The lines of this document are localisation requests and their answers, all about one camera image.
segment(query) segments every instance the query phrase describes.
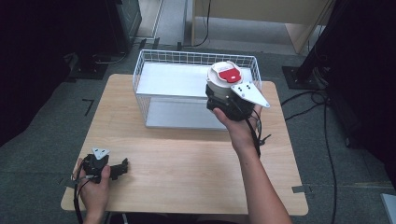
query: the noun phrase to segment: wooden table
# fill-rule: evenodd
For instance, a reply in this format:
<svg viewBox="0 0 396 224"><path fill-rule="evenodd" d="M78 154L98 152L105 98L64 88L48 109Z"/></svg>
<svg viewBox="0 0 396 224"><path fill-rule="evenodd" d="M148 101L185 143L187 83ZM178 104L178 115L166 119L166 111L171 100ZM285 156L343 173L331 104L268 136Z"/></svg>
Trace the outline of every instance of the wooden table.
<svg viewBox="0 0 396 224"><path fill-rule="evenodd" d="M146 128L131 75L112 75L96 110L80 157L93 147L110 149L109 165L128 158L129 171L111 181L107 211L247 214L237 156L225 131ZM308 211L275 84L263 82L271 108L262 110L262 163L290 215ZM73 190L62 199L74 210Z"/></svg>

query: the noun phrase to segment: red and white object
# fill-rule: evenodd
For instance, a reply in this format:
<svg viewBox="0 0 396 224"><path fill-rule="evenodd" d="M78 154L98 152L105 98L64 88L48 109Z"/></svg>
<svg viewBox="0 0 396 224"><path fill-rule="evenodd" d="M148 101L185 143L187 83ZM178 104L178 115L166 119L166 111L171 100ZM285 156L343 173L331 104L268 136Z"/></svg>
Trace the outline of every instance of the red and white object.
<svg viewBox="0 0 396 224"><path fill-rule="evenodd" d="M214 63L210 67L207 71L207 85L220 99L226 100L233 91L246 101L270 107L253 82L244 80L242 70L230 61Z"/></svg>

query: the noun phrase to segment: floor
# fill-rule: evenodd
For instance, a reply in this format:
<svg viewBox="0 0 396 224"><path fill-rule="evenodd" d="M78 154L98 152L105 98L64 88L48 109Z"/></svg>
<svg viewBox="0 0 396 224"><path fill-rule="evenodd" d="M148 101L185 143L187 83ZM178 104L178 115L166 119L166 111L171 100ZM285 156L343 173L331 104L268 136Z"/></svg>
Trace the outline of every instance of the floor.
<svg viewBox="0 0 396 224"><path fill-rule="evenodd" d="M191 43L190 27L185 27L185 13L189 17L189 8L185 0L139 0L143 21L138 32L138 39L160 38L163 45L184 45ZM206 18L197 17L195 44L202 43L206 35ZM306 43L300 55L307 55L309 49L318 39L318 27ZM209 35L199 48L234 49L241 51L259 51L295 55L289 34L284 23L209 19Z"/></svg>

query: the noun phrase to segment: black cable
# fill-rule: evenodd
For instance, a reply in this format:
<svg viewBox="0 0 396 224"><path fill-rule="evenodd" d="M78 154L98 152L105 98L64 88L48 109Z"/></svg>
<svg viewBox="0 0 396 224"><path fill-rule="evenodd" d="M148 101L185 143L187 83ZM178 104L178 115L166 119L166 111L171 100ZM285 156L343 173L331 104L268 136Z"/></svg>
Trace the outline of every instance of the black cable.
<svg viewBox="0 0 396 224"><path fill-rule="evenodd" d="M322 62L327 62L327 60L329 59L328 56L325 55L325 54L322 54L322 55L319 56L316 45L313 47L313 50L314 50L315 56L317 56L318 60L320 60Z"/></svg>
<svg viewBox="0 0 396 224"><path fill-rule="evenodd" d="M285 121L286 121L286 120L289 120L289 119L293 119L293 118L295 118L295 117L297 117L297 116L306 114L307 112L311 111L313 108L315 108L315 107L317 107L317 106L319 106L319 105L324 105L324 104L326 103L325 97L324 97L322 94L318 93L318 91L305 91L305 92L301 92L301 93L299 93L299 94L296 94L296 95L291 96L289 99L285 100L281 105L284 105L285 103L289 102L290 100L296 99L297 97L300 97L300 96L305 95L305 94L308 94L308 93L311 93L311 100L312 100L315 104L314 104L313 106L311 106L310 108L306 109L306 110L303 111L303 112L294 114L294 115L292 115L292 116L286 118ZM322 101L322 102L317 102L317 101L314 99L314 95L319 95L319 96L323 99L323 101Z"/></svg>
<svg viewBox="0 0 396 224"><path fill-rule="evenodd" d="M126 56L126 52L122 52L122 56L121 56L121 58L120 59L118 59L118 60L116 60L116 61L109 61L109 62L97 62L97 61L95 61L95 63L97 63L97 64L113 64L113 63L119 63L120 61L122 61L124 58L125 58L125 56Z"/></svg>
<svg viewBox="0 0 396 224"><path fill-rule="evenodd" d="M285 100L284 102L282 102L280 105L285 105L287 102L289 102L290 100L294 100L302 95L308 94L308 93L313 93L313 92L317 92L317 91L304 91L298 94L295 94L293 96L291 96L289 99Z"/></svg>
<svg viewBox="0 0 396 224"><path fill-rule="evenodd" d="M78 191L78 194L77 194L77 198L79 197L79 193L81 192L82 188L84 188L84 186L85 186L86 184L88 184L88 182L90 182L90 181L91 181L91 180L88 179L87 182L85 182L85 183L81 186L81 188L79 188L79 191Z"/></svg>
<svg viewBox="0 0 396 224"><path fill-rule="evenodd" d="M326 81L325 77L329 71L324 67L315 67L313 69L313 73L315 77L317 77L318 81L326 88L329 86L329 83Z"/></svg>
<svg viewBox="0 0 396 224"><path fill-rule="evenodd" d="M83 219L82 219L82 215L81 215L81 210L79 209L79 203L78 203L78 181L79 181L79 175L81 173L82 170L82 164L84 163L84 161L81 163L81 165L78 167L78 171L77 171L77 176L76 176L76 183L75 183L75 190L74 190L74 206L75 206L75 211L76 211L76 215L77 215L77 219L78 219L78 223L82 224L83 223Z"/></svg>
<svg viewBox="0 0 396 224"><path fill-rule="evenodd" d="M284 105L285 103L287 103L288 101L290 101L290 100L292 100L292 99L296 99L297 97L299 97L299 96L301 96L301 95L304 95L304 94L307 94L307 93L309 93L309 91L302 92L302 93L296 94L296 95L294 95L294 96L291 96L289 99L287 99L286 101L284 101L284 102L282 103L282 105ZM314 99L314 95L315 95L315 94L320 95L320 96L322 97L322 99L323 99L323 102L317 102L317 101ZM333 224L333 223L335 222L335 215L336 215L336 211L337 211L337 195L338 195L338 190L337 190L337 178L336 178L336 176L335 176L334 164L333 164L333 161L332 161L332 153L330 152L329 138L328 138L328 136L327 136L327 103L328 103L328 101L329 101L329 97L325 97L325 96L323 96L322 94L318 93L317 91L313 91L312 94L311 94L311 100L315 103L315 105L312 106L311 108L305 110L304 113L308 112L309 110L315 108L315 107L318 106L318 105L324 105L324 112L323 112L323 117L324 117L324 118L323 118L323 120L324 120L324 121L323 121L323 122L324 122L324 124L323 124L324 138L325 138L325 142L326 142L326 149L327 149L327 153L328 153L328 156L329 156L330 166L332 167L332 182L333 182L333 199L332 199L332 204L333 204L333 208L332 208L332 221L331 221L331 223ZM298 113L298 114L296 114L296 115L294 115L294 116L291 116L289 119L294 118L294 117L296 117L296 116L298 116L298 115L301 115L301 114L303 114L303 112Z"/></svg>
<svg viewBox="0 0 396 224"><path fill-rule="evenodd" d="M242 112L241 107L239 107L239 105L238 105L232 98L230 98L230 101L231 101L231 103L233 103L233 105L235 105L235 107L239 110L239 112L241 113L241 115L243 115L244 113ZM256 148L257 156L260 157L260 156L262 155L262 153L261 153L261 151L260 151L260 138L257 138L257 134L256 134L256 132L254 131L253 126L251 126L250 120L248 120L248 118L247 118L247 119L245 119L245 121L247 122L247 126L248 126L249 129L250 129L251 138L252 138L252 140L253 140L254 147Z"/></svg>
<svg viewBox="0 0 396 224"><path fill-rule="evenodd" d="M192 46L183 46L183 47L199 47L199 46L201 46L202 44L204 44L205 42L206 42L206 40L207 40L207 37L209 36L209 18L210 18L210 5L212 4L212 0L209 0L209 6L207 7L207 16L206 16L206 24L207 24L207 26L206 26L206 36L205 36L205 39L201 42L201 43L199 43L199 44L197 44L197 45L192 45Z"/></svg>
<svg viewBox="0 0 396 224"><path fill-rule="evenodd" d="M303 112L300 112L300 113L291 115L290 117L286 118L285 121L287 121L287 120L289 120L289 119L293 119L293 118L295 118L295 117L297 117L297 116L306 114L306 113L308 113L310 110L312 110L313 108L315 108L315 107L317 107L317 106L318 106L318 105L313 105L313 106L311 106L309 109L306 109L306 110L303 111Z"/></svg>
<svg viewBox="0 0 396 224"><path fill-rule="evenodd" d="M325 141L326 141L327 153L329 155L329 161L330 161L330 165L332 167L332 182L333 182L333 187L334 187L334 189L333 189L334 194L333 194L333 199L332 199L333 208L332 208L332 222L331 223L333 224L334 221L335 221L335 213L337 211L337 178L335 176L334 164L332 162L332 153L330 152L329 139L327 137L327 113L326 113L326 111L327 111L327 100L328 100L328 98L326 99L326 102L324 104L324 115L323 115L323 117L324 117L324 125L323 126L324 126L324 138L325 138Z"/></svg>
<svg viewBox="0 0 396 224"><path fill-rule="evenodd" d="M256 112L256 110L253 109L253 112L257 115L257 119L258 119L258 127L257 130L259 132L259 143L262 141L262 119L260 118L260 115Z"/></svg>
<svg viewBox="0 0 396 224"><path fill-rule="evenodd" d="M67 61L66 63L68 64L68 65L70 65L70 63L73 61L73 55L74 54L67 54L67 55L64 55L64 59Z"/></svg>

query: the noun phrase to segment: wire basket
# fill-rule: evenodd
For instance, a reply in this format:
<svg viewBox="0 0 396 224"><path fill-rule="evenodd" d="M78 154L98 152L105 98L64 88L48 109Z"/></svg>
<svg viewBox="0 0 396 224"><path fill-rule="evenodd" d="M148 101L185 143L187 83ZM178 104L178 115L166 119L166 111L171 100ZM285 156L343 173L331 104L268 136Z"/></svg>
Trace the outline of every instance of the wire basket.
<svg viewBox="0 0 396 224"><path fill-rule="evenodd" d="M231 61L244 77L261 89L254 56L186 51L140 51L134 70L134 94L146 126L224 129L206 109L207 70L213 63Z"/></svg>

